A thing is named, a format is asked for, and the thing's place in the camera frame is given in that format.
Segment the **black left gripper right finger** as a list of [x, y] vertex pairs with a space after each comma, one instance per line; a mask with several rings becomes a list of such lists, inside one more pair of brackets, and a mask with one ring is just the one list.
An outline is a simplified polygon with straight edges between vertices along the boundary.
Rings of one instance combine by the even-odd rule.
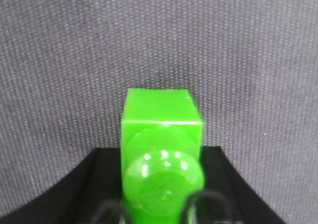
[[204, 146], [204, 186], [196, 198], [197, 224], [282, 224], [283, 219], [250, 187], [221, 147]]

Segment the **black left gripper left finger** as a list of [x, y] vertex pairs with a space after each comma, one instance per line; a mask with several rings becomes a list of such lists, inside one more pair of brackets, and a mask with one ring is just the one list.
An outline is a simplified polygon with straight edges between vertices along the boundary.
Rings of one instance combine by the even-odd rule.
[[57, 184], [0, 219], [2, 224], [117, 224], [122, 198], [120, 150], [95, 148]]

